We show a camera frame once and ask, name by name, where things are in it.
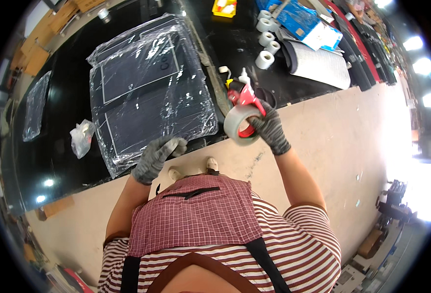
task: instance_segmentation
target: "blue box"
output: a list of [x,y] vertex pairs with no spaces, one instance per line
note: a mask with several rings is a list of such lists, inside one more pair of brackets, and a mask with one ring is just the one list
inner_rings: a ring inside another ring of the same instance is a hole
[[323,23],[316,11],[291,1],[281,11],[277,20],[304,44],[318,50],[334,51],[343,38],[343,34],[335,28]]
[[277,5],[280,5],[282,1],[279,0],[256,0],[256,4],[258,4],[258,8],[260,10],[268,10],[273,12],[274,9],[277,8]]

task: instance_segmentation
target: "striped shirt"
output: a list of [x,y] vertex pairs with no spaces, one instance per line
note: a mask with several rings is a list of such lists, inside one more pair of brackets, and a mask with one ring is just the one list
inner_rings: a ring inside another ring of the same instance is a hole
[[[341,250],[322,208],[293,206],[280,216],[277,209],[252,192],[253,206],[266,248],[289,289],[294,292],[328,293],[341,272]],[[100,292],[119,292],[129,238],[116,238],[104,248]],[[261,292],[274,293],[266,272],[245,246],[205,245],[163,249],[140,261],[138,292],[146,292],[173,261],[196,253],[216,260],[239,273]]]

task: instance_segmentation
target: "black workbench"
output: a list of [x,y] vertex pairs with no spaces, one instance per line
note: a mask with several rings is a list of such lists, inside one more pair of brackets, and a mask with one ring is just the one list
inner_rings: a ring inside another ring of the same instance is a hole
[[[181,15],[180,5],[183,4],[216,67],[228,66],[238,76],[242,67],[254,66],[254,60],[262,50],[258,44],[259,32],[254,28],[259,12],[255,1],[238,1],[237,14],[232,19],[213,16],[212,1],[167,0],[161,8],[149,7],[149,3],[152,5],[154,1],[130,0],[110,8],[111,21],[107,24],[95,17],[64,42],[38,73],[30,88],[44,73],[52,70],[40,135],[31,142],[22,141],[29,89],[19,104],[9,135],[2,142],[1,173],[12,214],[21,215],[111,180],[95,136],[90,151],[79,160],[72,153],[69,134],[76,123],[83,119],[92,120],[91,66],[85,58],[96,46],[165,12]],[[268,70],[256,68],[256,74],[259,85],[274,93],[278,108],[338,90],[288,74],[282,54],[278,52],[275,57],[276,61]],[[221,75],[219,83],[223,84],[225,78],[226,75]],[[206,83],[216,105],[209,78]],[[219,112],[218,116],[223,122],[223,115]],[[216,135],[190,141],[189,151],[226,139],[222,125],[219,129]],[[49,179],[54,181],[52,186],[44,184]],[[37,202],[38,196],[46,196],[46,200]]]

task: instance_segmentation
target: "plastic wrap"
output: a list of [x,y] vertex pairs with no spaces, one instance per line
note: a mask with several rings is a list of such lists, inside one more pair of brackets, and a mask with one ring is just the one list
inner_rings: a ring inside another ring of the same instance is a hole
[[29,142],[40,134],[50,76],[51,71],[48,71],[36,82],[26,96],[25,125],[22,135],[24,142]]
[[139,41],[149,33],[173,24],[180,24],[177,15],[165,13],[161,17],[127,30],[108,42],[99,45],[86,60],[90,65],[95,66],[119,50],[126,48],[129,44]]
[[93,122],[112,178],[135,165],[156,138],[192,140],[218,131],[206,76],[186,28],[173,21],[163,28],[153,23],[158,28],[146,26],[150,32],[144,38],[90,70]]
[[85,156],[90,150],[90,144],[92,143],[92,137],[95,132],[95,124],[87,119],[84,119],[82,123],[76,124],[76,127],[71,130],[71,147],[77,159]]

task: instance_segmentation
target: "hand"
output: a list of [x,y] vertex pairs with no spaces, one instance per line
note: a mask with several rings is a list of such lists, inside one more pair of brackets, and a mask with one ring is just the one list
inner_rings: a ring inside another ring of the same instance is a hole
[[144,185],[151,185],[158,177],[169,155],[179,157],[186,151],[188,142],[181,137],[164,136],[151,141],[137,163],[131,175]]
[[281,118],[277,111],[271,106],[260,100],[263,108],[266,111],[266,117],[259,119],[258,117],[248,118],[248,122],[256,129],[259,136],[271,147],[271,150],[275,156],[286,153],[291,145],[284,136],[282,131]]

